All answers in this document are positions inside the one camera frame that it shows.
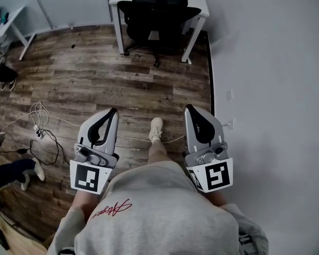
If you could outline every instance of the laminate flooring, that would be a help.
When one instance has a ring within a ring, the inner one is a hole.
[[[127,46],[130,39],[123,29]],[[182,46],[188,39],[183,38]],[[154,57],[148,49],[132,50],[127,57],[120,55],[112,26],[38,35],[23,61],[18,59],[21,51],[22,47],[11,49],[7,59],[6,64],[18,72],[19,79],[12,92],[0,91],[0,132],[9,122],[29,113],[38,101],[54,116],[77,125],[96,112],[115,107],[120,116],[115,153],[120,159],[112,176],[145,165],[148,159],[150,143],[121,136],[147,140],[150,122],[159,116],[164,120],[162,140],[171,141],[184,135],[186,104],[211,109],[204,33],[191,52],[192,65],[181,63],[183,50],[174,56],[161,55],[158,68],[153,66]],[[0,151],[29,148],[31,139],[38,140],[33,126],[30,116],[8,126]],[[73,158],[79,128],[55,118],[44,127],[56,135],[68,159]],[[165,146],[168,155],[182,164],[184,138]],[[49,137],[34,142],[32,152],[46,163],[56,158],[56,146]],[[1,153],[0,164],[30,157]],[[56,231],[75,194],[70,187],[69,166],[61,155],[55,164],[43,167],[45,182],[32,176],[26,192],[19,183],[0,192],[4,214],[40,241]]]

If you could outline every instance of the leg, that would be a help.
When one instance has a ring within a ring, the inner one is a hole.
[[[149,149],[148,164],[161,162],[163,160],[171,160],[171,158],[166,155],[166,149],[161,141],[155,140]]]
[[[153,145],[149,149],[148,164],[161,162],[163,160],[171,160],[166,155],[166,149],[160,140],[162,134],[162,126],[163,120],[159,117],[156,117],[151,121],[149,140],[153,142]]]
[[[37,158],[33,158],[32,161],[35,163],[34,166],[34,172],[36,172],[37,176],[40,178],[41,181],[45,180],[45,173],[43,168],[40,165],[40,162],[38,161]],[[19,177],[16,178],[17,181],[21,183],[21,190],[26,191],[28,188],[28,184],[30,183],[30,176],[29,174],[22,172]]]
[[[14,70],[4,64],[0,64],[0,82],[11,82],[15,80],[17,76],[18,74]]]
[[[194,31],[190,37],[190,40],[189,40],[189,44],[186,48],[186,51],[184,52],[183,56],[182,56],[182,59],[181,59],[181,62],[186,62],[188,57],[189,57],[189,54],[192,50],[192,47],[194,46],[195,42],[196,42],[196,39],[197,39],[197,36],[199,35],[202,27],[203,27],[203,24],[204,22],[206,21],[205,17],[200,17],[197,24],[196,24],[196,27],[194,28]]]
[[[120,54],[124,54],[124,43],[121,27],[121,18],[119,14],[119,8],[117,5],[111,5],[113,24],[115,26],[115,32],[117,37],[118,49]]]
[[[21,34],[20,30],[15,26],[14,23],[11,24],[11,28],[14,32],[14,34],[18,37],[18,39],[22,42],[23,45],[25,45],[25,48],[24,50],[22,51],[20,57],[19,57],[19,60],[22,60],[22,58],[24,57],[28,47],[30,46],[31,42],[33,41],[33,38],[35,37],[36,34],[33,34],[31,36],[31,38],[29,39],[29,41],[27,41],[25,39],[25,37]]]
[[[31,159],[21,159],[10,164],[0,165],[0,188],[15,181],[25,182],[24,171],[34,169],[36,163]]]

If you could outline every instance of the power strip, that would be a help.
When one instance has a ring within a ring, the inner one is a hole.
[[[36,135],[39,139],[42,139],[44,137],[44,133],[40,132],[40,128],[37,125],[34,125],[34,131],[36,132]]]

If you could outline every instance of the white sneaker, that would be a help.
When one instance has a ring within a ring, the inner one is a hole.
[[[9,90],[13,91],[16,84],[16,78],[9,83]]]
[[[36,165],[34,167],[34,172],[36,172],[38,178],[41,180],[41,181],[44,181],[45,180],[45,173],[44,173],[44,169],[42,168],[42,166],[40,165],[40,162],[38,161],[37,158],[33,158],[32,159]]]
[[[7,82],[2,82],[0,86],[0,90],[3,91],[6,88]]]
[[[21,190],[26,191],[28,188],[28,184],[30,183],[30,176],[28,174],[24,174],[25,182],[21,183]]]
[[[153,143],[156,140],[161,140],[163,120],[156,117],[151,121],[151,129],[149,133],[149,140]]]

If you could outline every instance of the red embroidered text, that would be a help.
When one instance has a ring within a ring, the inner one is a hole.
[[[129,199],[127,199],[126,201],[124,201],[123,204],[120,205],[120,206],[118,206],[118,203],[119,203],[119,202],[116,202],[116,204],[115,204],[114,207],[106,206],[106,207],[104,208],[104,210],[101,210],[101,211],[96,212],[95,215],[94,215],[91,219],[95,218],[95,217],[98,216],[98,215],[102,215],[102,214],[107,214],[107,215],[112,214],[112,216],[115,216],[117,213],[129,209],[129,208],[132,206],[132,204],[131,204],[131,203],[127,203],[128,200],[129,200]]]

